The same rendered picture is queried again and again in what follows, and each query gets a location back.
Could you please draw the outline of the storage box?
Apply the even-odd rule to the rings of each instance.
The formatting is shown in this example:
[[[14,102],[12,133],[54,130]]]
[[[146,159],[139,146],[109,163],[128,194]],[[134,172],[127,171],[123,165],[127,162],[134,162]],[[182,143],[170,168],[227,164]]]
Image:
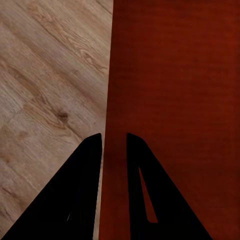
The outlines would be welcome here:
[[[113,0],[98,240],[131,240],[128,133],[212,240],[240,240],[240,0]]]

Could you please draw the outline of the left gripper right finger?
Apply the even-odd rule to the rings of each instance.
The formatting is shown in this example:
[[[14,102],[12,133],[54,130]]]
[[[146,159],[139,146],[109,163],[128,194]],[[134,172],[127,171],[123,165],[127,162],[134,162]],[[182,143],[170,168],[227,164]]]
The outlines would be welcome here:
[[[126,136],[130,240],[213,240],[146,142]],[[141,170],[158,223],[147,219]]]

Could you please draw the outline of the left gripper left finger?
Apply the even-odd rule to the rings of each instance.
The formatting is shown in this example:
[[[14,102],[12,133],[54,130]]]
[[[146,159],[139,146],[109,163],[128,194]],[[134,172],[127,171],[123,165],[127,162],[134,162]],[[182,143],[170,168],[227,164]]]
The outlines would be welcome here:
[[[84,139],[1,240],[92,240],[102,135]]]

